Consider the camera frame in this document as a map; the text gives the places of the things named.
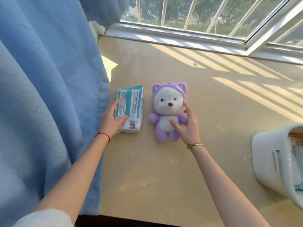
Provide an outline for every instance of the wet wipes package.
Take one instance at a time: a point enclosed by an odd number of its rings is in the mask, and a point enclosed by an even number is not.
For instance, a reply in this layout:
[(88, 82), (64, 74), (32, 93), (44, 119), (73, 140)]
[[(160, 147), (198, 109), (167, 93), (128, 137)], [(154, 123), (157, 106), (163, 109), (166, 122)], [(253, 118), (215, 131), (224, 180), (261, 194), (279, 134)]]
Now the wet wipes package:
[(115, 110), (115, 119), (124, 115), (127, 121), (119, 128), (118, 132), (137, 133), (140, 131), (143, 115), (143, 86), (120, 88), (117, 99), (122, 98)]

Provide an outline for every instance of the purple ear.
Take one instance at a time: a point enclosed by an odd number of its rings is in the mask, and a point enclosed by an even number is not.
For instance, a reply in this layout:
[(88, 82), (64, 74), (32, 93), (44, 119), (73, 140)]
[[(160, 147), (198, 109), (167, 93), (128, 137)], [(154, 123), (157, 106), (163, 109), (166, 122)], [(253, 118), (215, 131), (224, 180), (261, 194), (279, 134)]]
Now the purple ear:
[(186, 94), (186, 91), (187, 91), (187, 85), (185, 82), (180, 82), (180, 83), (177, 83), (177, 85), (182, 88), (182, 90), (184, 91), (184, 93)]
[(152, 86), (152, 93), (154, 94), (154, 92), (157, 90), (157, 88), (158, 87), (160, 87), (161, 86), (161, 84), (154, 84), (153, 86)]

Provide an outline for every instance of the white belly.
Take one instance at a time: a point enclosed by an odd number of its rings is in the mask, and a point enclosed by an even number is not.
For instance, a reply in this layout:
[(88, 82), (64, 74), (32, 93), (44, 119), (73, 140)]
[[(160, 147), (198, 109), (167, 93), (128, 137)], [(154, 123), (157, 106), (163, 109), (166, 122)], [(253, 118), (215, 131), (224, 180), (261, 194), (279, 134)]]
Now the white belly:
[(176, 116), (162, 116), (160, 118), (159, 125), (166, 132), (171, 132), (171, 131), (174, 130), (174, 127), (169, 122), (171, 119), (173, 119), (177, 122), (177, 117)]

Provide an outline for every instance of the red string bracelet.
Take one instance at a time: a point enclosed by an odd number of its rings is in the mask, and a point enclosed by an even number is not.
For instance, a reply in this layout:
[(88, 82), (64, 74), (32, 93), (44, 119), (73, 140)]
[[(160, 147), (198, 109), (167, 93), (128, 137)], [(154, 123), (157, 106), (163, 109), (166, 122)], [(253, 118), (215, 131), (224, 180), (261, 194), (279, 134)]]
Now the red string bracelet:
[(109, 140), (108, 140), (108, 142), (107, 142), (107, 144), (109, 144), (109, 141), (111, 140), (111, 138), (109, 137), (108, 134), (105, 134), (105, 133), (100, 132), (100, 131), (96, 134), (96, 136), (97, 136), (98, 134), (104, 134), (104, 135), (106, 135), (106, 136), (109, 138)]

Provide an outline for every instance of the plush toy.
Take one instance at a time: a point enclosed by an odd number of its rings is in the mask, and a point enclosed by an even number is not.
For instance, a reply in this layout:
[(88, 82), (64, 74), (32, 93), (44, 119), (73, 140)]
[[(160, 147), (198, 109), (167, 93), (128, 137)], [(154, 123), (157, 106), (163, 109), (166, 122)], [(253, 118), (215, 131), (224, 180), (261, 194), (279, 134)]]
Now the plush toy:
[(180, 139), (179, 133), (170, 124), (170, 120), (175, 120), (187, 125), (187, 115), (181, 115), (185, 110), (183, 100), (185, 99), (187, 85), (181, 83), (164, 83), (154, 84), (152, 87), (153, 105), (156, 114), (149, 115), (149, 122), (157, 123), (156, 138), (160, 142), (167, 140), (169, 135), (170, 141), (176, 142)]

